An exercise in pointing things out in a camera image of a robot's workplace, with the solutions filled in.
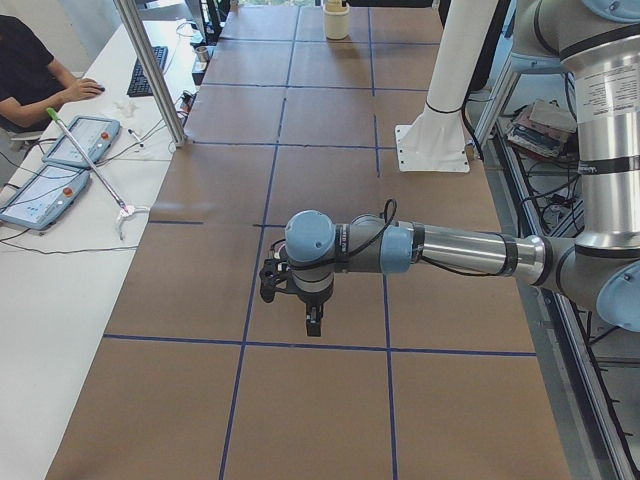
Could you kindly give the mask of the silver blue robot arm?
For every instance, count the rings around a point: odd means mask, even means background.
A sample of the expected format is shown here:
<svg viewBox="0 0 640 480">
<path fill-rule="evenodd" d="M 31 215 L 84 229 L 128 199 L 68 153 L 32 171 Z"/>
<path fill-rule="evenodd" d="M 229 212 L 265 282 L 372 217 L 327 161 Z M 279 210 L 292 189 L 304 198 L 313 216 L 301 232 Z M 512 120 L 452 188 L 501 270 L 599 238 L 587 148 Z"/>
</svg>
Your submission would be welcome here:
<svg viewBox="0 0 640 480">
<path fill-rule="evenodd" d="M 298 297 L 321 332 L 338 272 L 402 273 L 418 262 L 467 276 L 514 276 L 629 331 L 639 327 L 639 5 L 521 1 L 513 54 L 557 59 L 575 78 L 584 228 L 575 238 L 461 231 L 382 216 L 335 224 L 306 210 L 260 272 L 260 294 Z"/>
</svg>

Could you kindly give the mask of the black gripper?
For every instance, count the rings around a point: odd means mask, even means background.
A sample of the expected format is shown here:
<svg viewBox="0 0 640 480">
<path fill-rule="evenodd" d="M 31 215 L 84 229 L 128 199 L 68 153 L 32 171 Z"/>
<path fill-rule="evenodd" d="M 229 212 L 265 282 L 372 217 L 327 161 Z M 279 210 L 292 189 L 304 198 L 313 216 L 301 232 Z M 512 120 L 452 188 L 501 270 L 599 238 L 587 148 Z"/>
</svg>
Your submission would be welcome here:
<svg viewBox="0 0 640 480">
<path fill-rule="evenodd" d="M 309 337 L 320 337 L 322 334 L 323 302 L 320 292 L 303 291 L 294 282 L 293 273 L 289 269 L 285 251 L 285 239 L 275 241 L 268 251 L 267 258 L 259 272 L 260 296 L 266 303 L 271 303 L 277 293 L 296 295 L 307 303 L 305 327 Z"/>
</svg>

